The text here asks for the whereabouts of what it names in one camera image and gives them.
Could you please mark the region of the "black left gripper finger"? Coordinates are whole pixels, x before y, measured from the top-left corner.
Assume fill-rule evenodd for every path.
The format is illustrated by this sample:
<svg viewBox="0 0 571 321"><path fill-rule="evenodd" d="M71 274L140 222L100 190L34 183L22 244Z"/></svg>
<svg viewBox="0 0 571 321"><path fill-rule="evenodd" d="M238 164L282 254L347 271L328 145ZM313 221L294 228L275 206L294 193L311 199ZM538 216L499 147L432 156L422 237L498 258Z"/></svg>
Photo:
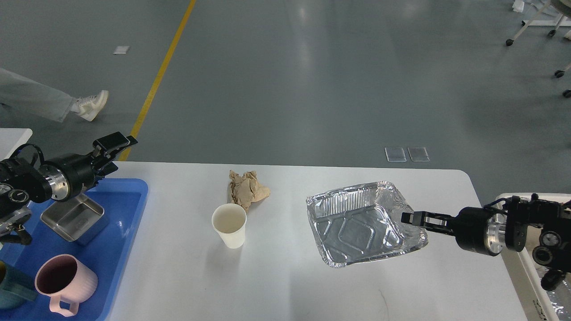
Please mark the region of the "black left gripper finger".
<svg viewBox="0 0 571 321"><path fill-rule="evenodd" d="M93 184L98 184L107 175L118 171L118 166L110 159L94 159L91 163L91 170L94 176Z"/></svg>
<svg viewBox="0 0 571 321"><path fill-rule="evenodd" d="M137 144L133 136L124 136L121 132L108 134L92 142L94 150L91 153L93 161L112 161L116 155Z"/></svg>

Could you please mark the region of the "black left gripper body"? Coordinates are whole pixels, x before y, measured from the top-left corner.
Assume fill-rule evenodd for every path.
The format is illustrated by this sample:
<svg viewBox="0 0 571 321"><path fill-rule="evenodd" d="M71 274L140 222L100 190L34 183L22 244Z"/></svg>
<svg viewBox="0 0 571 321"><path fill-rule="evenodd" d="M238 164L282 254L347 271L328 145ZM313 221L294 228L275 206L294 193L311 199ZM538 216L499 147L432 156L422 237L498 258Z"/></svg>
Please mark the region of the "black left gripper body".
<svg viewBox="0 0 571 321"><path fill-rule="evenodd" d="M99 178L91 155L65 154L52 158L39 167L47 181L51 199L67 201L98 185Z"/></svg>

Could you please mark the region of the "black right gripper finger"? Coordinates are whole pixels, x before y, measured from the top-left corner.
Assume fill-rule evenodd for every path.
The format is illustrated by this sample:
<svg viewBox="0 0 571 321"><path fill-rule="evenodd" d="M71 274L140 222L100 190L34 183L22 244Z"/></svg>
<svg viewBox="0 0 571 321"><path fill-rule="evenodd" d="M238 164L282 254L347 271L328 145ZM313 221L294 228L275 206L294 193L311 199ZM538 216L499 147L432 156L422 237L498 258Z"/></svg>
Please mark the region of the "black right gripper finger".
<svg viewBox="0 0 571 321"><path fill-rule="evenodd" d="M453 230L448 226L448 222L410 222L412 226L421 227L426 231L437 232L443 235L455 236Z"/></svg>
<svg viewBox="0 0 571 321"><path fill-rule="evenodd" d="M448 222L455 217L447 214L431 213L428 211L414 211L412 213L402 213L401 222L417 227L447 227Z"/></svg>

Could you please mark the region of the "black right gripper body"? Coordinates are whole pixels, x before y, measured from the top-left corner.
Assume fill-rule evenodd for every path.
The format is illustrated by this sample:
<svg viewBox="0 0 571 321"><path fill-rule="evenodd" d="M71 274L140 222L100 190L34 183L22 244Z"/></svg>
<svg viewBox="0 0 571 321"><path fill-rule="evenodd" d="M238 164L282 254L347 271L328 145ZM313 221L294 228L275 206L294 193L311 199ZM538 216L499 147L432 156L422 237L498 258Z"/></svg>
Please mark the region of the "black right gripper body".
<svg viewBox="0 0 571 321"><path fill-rule="evenodd" d="M465 207L454 218L454 236L465 251L497 256L505 247L505 216L493 210Z"/></svg>

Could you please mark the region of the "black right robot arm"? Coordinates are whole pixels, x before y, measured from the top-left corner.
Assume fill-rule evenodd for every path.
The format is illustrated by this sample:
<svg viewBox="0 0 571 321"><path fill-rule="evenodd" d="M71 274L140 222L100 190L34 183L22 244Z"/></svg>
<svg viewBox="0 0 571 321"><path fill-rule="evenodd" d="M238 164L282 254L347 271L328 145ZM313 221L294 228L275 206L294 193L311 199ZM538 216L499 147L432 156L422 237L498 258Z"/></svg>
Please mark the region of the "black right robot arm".
<svg viewBox="0 0 571 321"><path fill-rule="evenodd" d="M504 249L521 252L529 227L538 228L538 246L532 258L547 269L540 285L554 291L571 270L570 203L512 195L483 207L465 207L456 216L415 211L402 213L401 222L450 235L466 251L497 256Z"/></svg>

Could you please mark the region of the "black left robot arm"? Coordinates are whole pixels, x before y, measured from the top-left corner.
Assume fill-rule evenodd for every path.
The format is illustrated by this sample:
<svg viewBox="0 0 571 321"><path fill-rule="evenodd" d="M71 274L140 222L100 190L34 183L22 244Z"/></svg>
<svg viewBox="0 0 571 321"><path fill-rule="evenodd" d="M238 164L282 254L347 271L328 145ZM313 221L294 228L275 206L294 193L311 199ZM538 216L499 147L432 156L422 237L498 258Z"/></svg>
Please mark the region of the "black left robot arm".
<svg viewBox="0 0 571 321"><path fill-rule="evenodd" d="M116 156L135 144L134 136L115 132L94 140L88 154L48 160L37 145L20 145L0 164L1 242L29 245L32 237L24 225L31 217L30 202L67 202L96 187L118 170Z"/></svg>

